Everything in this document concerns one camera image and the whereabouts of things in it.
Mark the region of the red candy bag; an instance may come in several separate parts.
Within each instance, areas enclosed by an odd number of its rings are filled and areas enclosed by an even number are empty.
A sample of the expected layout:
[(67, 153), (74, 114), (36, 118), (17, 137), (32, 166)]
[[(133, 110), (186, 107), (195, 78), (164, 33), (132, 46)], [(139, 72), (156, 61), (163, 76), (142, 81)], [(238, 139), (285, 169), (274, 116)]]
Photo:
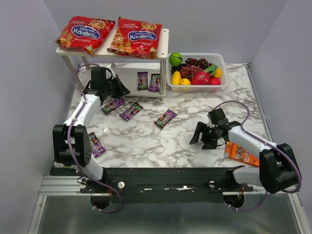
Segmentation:
[(115, 21), (113, 20), (74, 16), (55, 40), (55, 43), (60, 48), (82, 49), (93, 57), (106, 41), (114, 26)]
[(107, 51), (120, 56), (156, 59), (162, 24), (119, 17)]

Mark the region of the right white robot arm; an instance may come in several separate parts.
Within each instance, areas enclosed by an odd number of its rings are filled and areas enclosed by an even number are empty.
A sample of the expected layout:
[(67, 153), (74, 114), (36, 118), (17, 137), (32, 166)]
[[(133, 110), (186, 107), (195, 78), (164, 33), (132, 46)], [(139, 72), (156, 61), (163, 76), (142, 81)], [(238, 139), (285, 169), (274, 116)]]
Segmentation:
[(290, 145), (278, 145), (252, 134), (241, 123), (228, 121), (221, 108), (210, 111), (208, 117), (212, 125), (198, 122), (190, 144), (201, 141), (203, 150), (212, 150), (217, 148), (219, 139), (224, 139), (259, 160), (258, 167), (232, 169), (229, 172), (231, 182), (261, 186), (271, 194), (286, 192), (289, 187), (301, 184), (302, 177)]

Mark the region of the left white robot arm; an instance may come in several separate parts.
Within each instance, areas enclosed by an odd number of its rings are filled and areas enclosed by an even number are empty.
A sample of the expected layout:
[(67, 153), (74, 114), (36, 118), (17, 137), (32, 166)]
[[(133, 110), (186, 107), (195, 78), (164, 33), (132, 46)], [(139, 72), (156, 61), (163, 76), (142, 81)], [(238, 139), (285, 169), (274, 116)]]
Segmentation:
[(120, 98), (130, 94), (112, 68), (90, 64), (91, 80), (82, 90), (74, 81), (80, 93), (80, 103), (73, 114), (63, 123), (53, 127), (55, 162), (65, 166), (77, 166), (83, 175), (105, 182), (107, 173), (92, 159), (87, 127), (107, 97)]

